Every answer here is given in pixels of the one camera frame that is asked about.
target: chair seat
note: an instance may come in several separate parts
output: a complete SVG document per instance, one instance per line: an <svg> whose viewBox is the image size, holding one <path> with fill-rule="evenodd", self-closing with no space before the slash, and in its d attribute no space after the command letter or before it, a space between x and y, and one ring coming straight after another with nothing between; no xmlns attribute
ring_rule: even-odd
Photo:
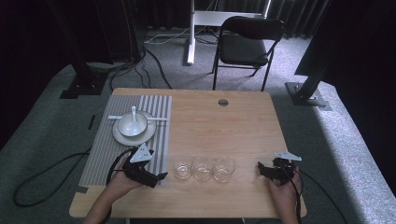
<svg viewBox="0 0 396 224"><path fill-rule="evenodd" d="M248 39L241 35L224 35L222 37L220 59L228 64L264 66L268 63L264 42Z"/></svg>

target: black tripod base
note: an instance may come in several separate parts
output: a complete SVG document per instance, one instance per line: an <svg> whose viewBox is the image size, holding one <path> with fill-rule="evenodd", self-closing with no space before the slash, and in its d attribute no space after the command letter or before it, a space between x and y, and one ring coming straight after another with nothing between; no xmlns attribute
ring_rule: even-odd
<svg viewBox="0 0 396 224"><path fill-rule="evenodd" d="M288 89L291 100L295 105L309 105L309 106L317 106L320 110L323 111L332 111L329 102L324 101L320 92L315 90L314 94L307 100L300 99L298 97L298 91L304 83L297 82L287 82L285 83L286 89Z"/></svg>
<svg viewBox="0 0 396 224"><path fill-rule="evenodd" d="M77 99L80 95L100 95L106 83L107 73L94 74L89 84L81 84L79 76L76 76L67 91L63 91L60 99Z"/></svg>

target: white saucer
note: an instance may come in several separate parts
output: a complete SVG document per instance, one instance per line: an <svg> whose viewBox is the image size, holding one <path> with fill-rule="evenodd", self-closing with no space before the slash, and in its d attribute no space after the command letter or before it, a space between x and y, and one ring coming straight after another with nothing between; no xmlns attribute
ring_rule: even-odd
<svg viewBox="0 0 396 224"><path fill-rule="evenodd" d="M139 113L146 116L146 118L154 118L152 115L150 115L146 111L139 111ZM147 142L155 134L155 131L157 130L157 121L156 120L148 120L148 127L143 134L135 136L135 137L126 137L126 136L122 135L119 131L119 121L120 120L117 119L113 125L113 136L117 142L119 142L127 147L133 147L133 146L141 145L141 144Z"/></svg>

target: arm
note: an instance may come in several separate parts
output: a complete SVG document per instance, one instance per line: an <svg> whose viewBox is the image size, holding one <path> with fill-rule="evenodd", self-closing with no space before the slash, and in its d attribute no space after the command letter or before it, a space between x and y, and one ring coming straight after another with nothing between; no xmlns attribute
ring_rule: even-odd
<svg viewBox="0 0 396 224"><path fill-rule="evenodd" d="M127 194L131 189L140 186L142 184L131 180L124 172L117 171L91 207L90 212L84 219L84 224L100 223L117 199Z"/></svg>
<svg viewBox="0 0 396 224"><path fill-rule="evenodd" d="M297 190L301 192L300 176L294 175L292 179ZM270 190L277 214L283 224L297 224L296 203L297 195L293 185L288 182L283 186L276 186L274 182L265 177L265 182Z"/></svg>

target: wooden table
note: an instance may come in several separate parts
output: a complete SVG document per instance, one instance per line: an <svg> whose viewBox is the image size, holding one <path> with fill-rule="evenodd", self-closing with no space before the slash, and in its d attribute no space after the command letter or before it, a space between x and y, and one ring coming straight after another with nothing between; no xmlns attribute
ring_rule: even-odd
<svg viewBox="0 0 396 224"><path fill-rule="evenodd" d="M212 176L178 180L168 165L164 185L142 187L113 204L113 217L277 217L257 162L271 164L286 144L267 92L115 89L113 95L172 95L168 164L179 153L234 158L228 183ZM228 102L219 105L219 100ZM85 217L105 186L77 192L72 217ZM304 200L302 216L306 215Z"/></svg>

